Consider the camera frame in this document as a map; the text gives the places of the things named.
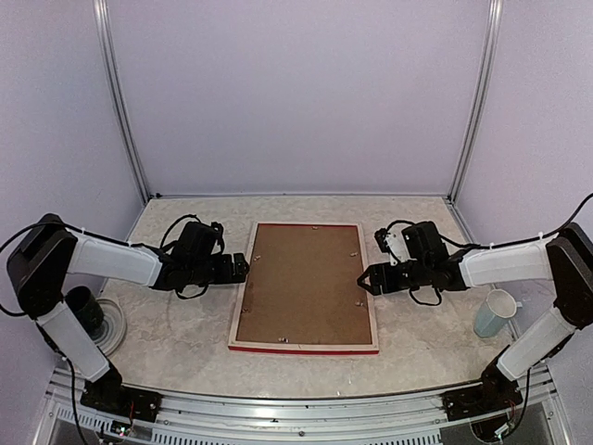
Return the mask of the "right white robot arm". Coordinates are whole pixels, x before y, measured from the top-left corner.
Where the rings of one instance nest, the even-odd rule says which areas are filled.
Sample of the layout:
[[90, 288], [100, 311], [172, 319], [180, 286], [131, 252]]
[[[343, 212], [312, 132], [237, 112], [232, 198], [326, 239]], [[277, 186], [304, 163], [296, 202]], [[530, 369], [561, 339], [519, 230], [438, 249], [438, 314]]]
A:
[[413, 294], [429, 286], [436, 294], [493, 286], [500, 290], [542, 290], [549, 302], [534, 322], [484, 370], [485, 383], [473, 401], [492, 412], [516, 381], [537, 363], [554, 356], [578, 330], [592, 324], [592, 241], [576, 222], [547, 234], [498, 245], [459, 245], [438, 232], [434, 222], [405, 222], [401, 232], [408, 257], [375, 263], [357, 284], [379, 296]]

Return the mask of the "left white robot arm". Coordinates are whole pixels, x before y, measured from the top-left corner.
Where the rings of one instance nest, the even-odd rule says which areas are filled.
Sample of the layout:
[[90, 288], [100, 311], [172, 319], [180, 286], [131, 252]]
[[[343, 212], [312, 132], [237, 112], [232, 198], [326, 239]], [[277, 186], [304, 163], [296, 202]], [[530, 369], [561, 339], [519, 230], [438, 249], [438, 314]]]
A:
[[1, 249], [19, 305], [10, 317], [32, 320], [47, 342], [87, 382], [97, 401], [113, 413], [130, 402], [129, 390], [107, 355], [96, 345], [97, 323], [81, 317], [95, 305], [84, 278], [116, 280], [185, 297], [188, 287], [205, 294], [213, 286], [243, 284], [249, 263], [241, 252], [225, 249], [224, 228], [194, 214], [177, 219], [176, 238], [164, 234], [158, 245], [133, 243], [96, 234], [45, 214], [13, 234]]

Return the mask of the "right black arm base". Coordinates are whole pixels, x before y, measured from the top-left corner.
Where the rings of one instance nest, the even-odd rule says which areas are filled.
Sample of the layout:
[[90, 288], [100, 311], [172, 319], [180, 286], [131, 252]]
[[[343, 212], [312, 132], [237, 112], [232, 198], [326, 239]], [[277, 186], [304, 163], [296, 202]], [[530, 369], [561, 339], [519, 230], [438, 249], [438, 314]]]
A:
[[473, 387], [452, 389], [441, 399], [449, 422], [494, 413], [524, 402], [516, 379], [509, 380], [493, 360]]

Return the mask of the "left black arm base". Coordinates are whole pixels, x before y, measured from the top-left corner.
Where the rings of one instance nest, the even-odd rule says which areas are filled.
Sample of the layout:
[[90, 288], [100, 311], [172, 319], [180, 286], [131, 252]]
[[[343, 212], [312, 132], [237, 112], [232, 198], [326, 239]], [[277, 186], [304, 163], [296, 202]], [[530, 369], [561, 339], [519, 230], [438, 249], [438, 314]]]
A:
[[156, 391], [124, 385], [120, 372], [111, 363], [107, 372], [95, 382], [84, 382], [81, 404], [131, 421], [155, 423], [162, 398]]

